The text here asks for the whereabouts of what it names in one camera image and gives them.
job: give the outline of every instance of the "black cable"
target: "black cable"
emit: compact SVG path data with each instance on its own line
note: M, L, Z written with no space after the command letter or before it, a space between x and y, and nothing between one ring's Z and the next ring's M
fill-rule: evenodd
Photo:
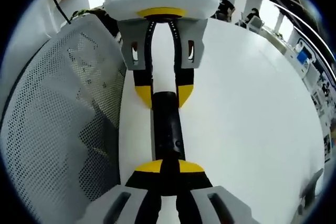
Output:
M63 12L63 10L61 9L61 7L59 6L57 0L53 0L57 9L59 10L59 12L62 14L62 16L65 18L65 20L68 22L68 24L71 24L70 20L68 19L67 15L65 15L65 13Z

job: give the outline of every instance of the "cable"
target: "cable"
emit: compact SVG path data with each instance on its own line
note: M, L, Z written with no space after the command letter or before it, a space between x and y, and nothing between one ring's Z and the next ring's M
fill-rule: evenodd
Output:
M67 15L65 15L65 13L63 12L63 10L61 9L61 7L59 6L57 0L53 0L57 9L59 10L59 12L62 14L62 16L65 18L65 20L68 22L68 24L71 24L70 20L68 19Z

